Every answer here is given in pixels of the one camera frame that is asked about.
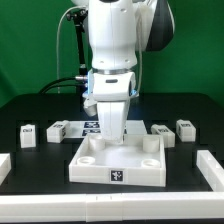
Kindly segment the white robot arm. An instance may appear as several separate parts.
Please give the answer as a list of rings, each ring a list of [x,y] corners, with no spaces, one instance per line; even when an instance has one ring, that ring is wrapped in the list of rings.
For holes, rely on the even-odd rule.
[[[172,40],[175,23],[168,0],[71,0],[87,9],[91,70],[83,97],[96,115],[102,138],[123,139],[130,100],[142,80],[142,53],[160,51]]]

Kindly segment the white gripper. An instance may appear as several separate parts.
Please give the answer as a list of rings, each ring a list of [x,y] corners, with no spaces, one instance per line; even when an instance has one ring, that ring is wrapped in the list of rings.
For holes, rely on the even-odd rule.
[[[94,73],[93,99],[97,102],[101,135],[106,141],[122,142],[135,73],[105,75]]]

